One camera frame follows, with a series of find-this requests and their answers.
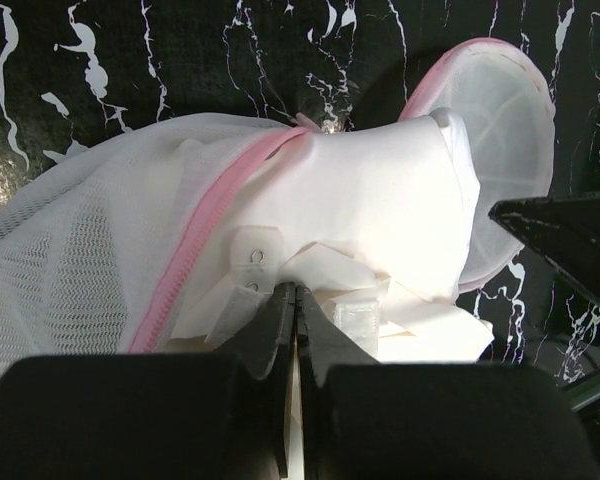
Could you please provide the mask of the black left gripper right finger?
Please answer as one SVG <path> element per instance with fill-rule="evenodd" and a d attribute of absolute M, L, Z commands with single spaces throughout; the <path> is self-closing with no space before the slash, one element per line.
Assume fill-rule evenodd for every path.
<path fill-rule="evenodd" d="M 296 288 L 296 323 L 302 387 L 322 388 L 332 367 L 378 364 L 326 317 L 306 286 Z"/>

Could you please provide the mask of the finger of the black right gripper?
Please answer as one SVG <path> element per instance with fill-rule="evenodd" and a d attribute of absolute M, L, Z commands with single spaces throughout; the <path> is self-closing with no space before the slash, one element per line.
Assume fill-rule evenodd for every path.
<path fill-rule="evenodd" d="M 600 305 L 600 192 L 502 200 L 489 218 Z"/>

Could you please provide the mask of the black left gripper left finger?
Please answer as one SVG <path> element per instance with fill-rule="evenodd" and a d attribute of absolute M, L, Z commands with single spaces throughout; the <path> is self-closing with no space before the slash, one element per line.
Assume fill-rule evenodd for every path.
<path fill-rule="evenodd" d="M 255 380 L 286 380 L 292 360 L 296 285 L 282 283 L 252 320 L 224 343 Z"/>

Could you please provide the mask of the white pink mesh laundry bag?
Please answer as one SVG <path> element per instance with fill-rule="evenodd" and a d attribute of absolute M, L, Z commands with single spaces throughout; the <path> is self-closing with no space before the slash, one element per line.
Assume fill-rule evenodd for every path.
<path fill-rule="evenodd" d="M 438 109 L 464 122 L 480 185 L 459 296 L 520 251 L 488 212 L 548 192 L 555 107 L 519 48 L 474 39 L 443 54 L 385 126 Z M 0 212 L 0 376 L 32 356 L 166 350 L 193 268 L 246 181 L 301 135 L 360 131 L 325 133 L 303 115 L 287 127 L 194 114 L 108 140 L 37 178 Z"/>

